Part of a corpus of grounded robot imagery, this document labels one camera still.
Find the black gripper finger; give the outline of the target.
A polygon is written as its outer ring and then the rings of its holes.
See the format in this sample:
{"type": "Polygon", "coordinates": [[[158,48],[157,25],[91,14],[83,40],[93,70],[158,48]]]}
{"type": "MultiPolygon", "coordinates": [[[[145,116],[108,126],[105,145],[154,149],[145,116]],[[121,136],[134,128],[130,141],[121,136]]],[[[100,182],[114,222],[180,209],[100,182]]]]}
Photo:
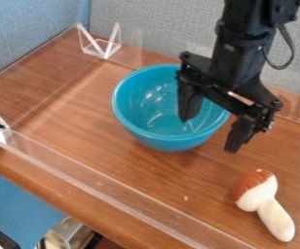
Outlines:
{"type": "Polygon", "coordinates": [[[253,137],[254,128],[256,120],[252,117],[244,115],[237,118],[225,142],[226,152],[236,153],[240,150],[241,146],[253,137]]]}
{"type": "Polygon", "coordinates": [[[204,98],[204,92],[200,88],[194,87],[185,81],[178,82],[178,116],[184,123],[200,114],[204,98]]]}

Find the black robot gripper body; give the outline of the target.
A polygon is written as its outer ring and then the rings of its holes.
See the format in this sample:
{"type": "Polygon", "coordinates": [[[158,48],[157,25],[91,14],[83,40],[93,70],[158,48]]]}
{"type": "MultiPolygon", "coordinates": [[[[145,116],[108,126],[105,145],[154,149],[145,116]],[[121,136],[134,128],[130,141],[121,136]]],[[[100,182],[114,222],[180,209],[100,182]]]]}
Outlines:
{"type": "Polygon", "coordinates": [[[232,114],[256,120],[254,133],[267,132],[283,103],[265,87],[261,74],[269,58],[273,38],[261,40],[217,40],[213,57],[180,54],[177,85],[188,82],[232,114]]]}

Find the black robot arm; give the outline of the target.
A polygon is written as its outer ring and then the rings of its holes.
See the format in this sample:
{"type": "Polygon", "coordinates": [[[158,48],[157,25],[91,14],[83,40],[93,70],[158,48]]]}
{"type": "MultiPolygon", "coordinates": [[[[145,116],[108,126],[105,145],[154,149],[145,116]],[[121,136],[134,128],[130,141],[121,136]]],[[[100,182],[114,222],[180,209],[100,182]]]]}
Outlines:
{"type": "MultiPolygon", "coordinates": [[[[261,74],[276,34],[292,44],[285,25],[297,19],[300,0],[225,0],[217,22],[217,41],[212,57],[184,52],[176,72],[178,116],[193,119],[205,99],[222,106],[237,120],[225,150],[234,153],[253,136],[272,128],[283,102],[268,90],[261,74]]],[[[287,64],[273,65],[283,70],[287,64]]]]}

